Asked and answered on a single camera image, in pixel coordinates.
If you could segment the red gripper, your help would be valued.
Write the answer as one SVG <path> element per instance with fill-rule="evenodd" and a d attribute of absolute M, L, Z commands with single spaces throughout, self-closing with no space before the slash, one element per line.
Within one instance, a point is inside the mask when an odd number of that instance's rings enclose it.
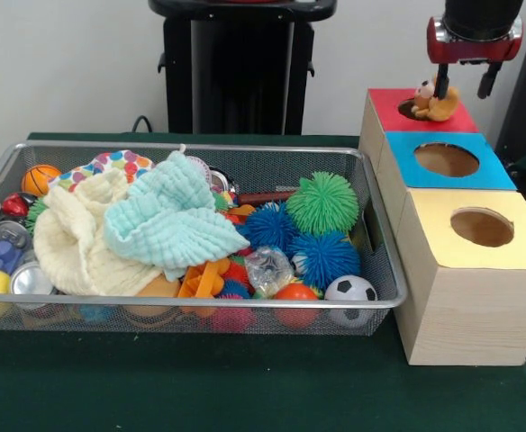
<path fill-rule="evenodd" d="M 435 97 L 445 97 L 449 90 L 449 65 L 455 63 L 490 63 L 482 75 L 477 97 L 486 99 L 503 63 L 514 59 L 520 50 L 523 22 L 517 17 L 509 32 L 497 40 L 466 40 L 450 32 L 440 16 L 431 17 L 427 25 L 427 53 L 432 64 L 438 65 Z"/>

